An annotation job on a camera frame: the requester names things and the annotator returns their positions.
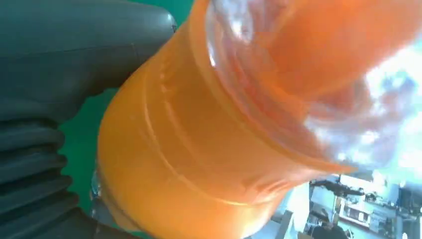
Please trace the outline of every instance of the orange plastic cup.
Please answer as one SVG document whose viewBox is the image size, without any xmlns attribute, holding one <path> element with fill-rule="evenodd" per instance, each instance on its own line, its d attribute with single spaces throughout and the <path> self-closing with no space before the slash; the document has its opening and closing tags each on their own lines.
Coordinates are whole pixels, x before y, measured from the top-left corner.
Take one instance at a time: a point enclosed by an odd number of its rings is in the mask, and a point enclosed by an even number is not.
<svg viewBox="0 0 422 239">
<path fill-rule="evenodd" d="M 208 5 L 197 0 L 189 20 L 127 80 L 100 130 L 105 203 L 120 226 L 161 239 L 247 237 L 268 221 L 290 188 L 352 170 L 290 150 L 245 114 L 210 63 Z M 271 94 L 279 96 L 283 84 Z M 297 86 L 289 90 L 295 93 L 286 112 L 293 112 L 292 102 L 310 94 L 308 88 L 304 95 Z M 306 113 L 306 104 L 300 110 Z M 304 134 L 303 141 L 315 139 Z"/>
</svg>

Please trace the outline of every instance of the bright light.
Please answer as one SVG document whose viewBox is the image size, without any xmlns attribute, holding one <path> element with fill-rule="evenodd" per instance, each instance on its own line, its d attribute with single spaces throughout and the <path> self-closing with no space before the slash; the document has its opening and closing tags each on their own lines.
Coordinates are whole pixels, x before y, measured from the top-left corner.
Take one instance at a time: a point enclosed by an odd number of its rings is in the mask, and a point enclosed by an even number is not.
<svg viewBox="0 0 422 239">
<path fill-rule="evenodd" d="M 400 188 L 404 188 L 405 186 L 406 186 L 406 181 L 405 180 L 402 180 L 400 182 Z"/>
<path fill-rule="evenodd" d="M 379 139 L 379 134 L 374 131 L 366 131 L 363 135 L 360 137 L 360 141 L 362 144 L 372 144 L 377 139 Z"/>
<path fill-rule="evenodd" d="M 385 186 L 385 177 L 378 170 L 372 172 L 372 182 L 378 186 Z"/>
</svg>

